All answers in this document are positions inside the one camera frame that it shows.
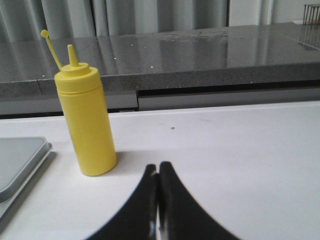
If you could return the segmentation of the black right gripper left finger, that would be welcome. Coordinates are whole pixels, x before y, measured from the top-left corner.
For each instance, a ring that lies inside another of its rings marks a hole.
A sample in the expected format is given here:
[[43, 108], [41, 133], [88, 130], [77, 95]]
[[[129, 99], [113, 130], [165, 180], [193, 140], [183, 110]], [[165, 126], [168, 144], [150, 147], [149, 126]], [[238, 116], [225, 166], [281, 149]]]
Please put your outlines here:
[[89, 240], [155, 240], [159, 175], [154, 164], [145, 167], [142, 178], [120, 210]]

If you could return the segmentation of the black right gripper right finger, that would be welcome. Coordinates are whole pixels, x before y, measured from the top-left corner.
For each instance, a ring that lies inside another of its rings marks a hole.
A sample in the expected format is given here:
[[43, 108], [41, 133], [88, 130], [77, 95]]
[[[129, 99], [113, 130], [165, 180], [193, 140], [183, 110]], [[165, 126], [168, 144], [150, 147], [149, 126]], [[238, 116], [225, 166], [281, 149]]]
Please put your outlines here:
[[159, 221], [162, 240], [237, 240], [192, 197], [173, 165], [159, 169]]

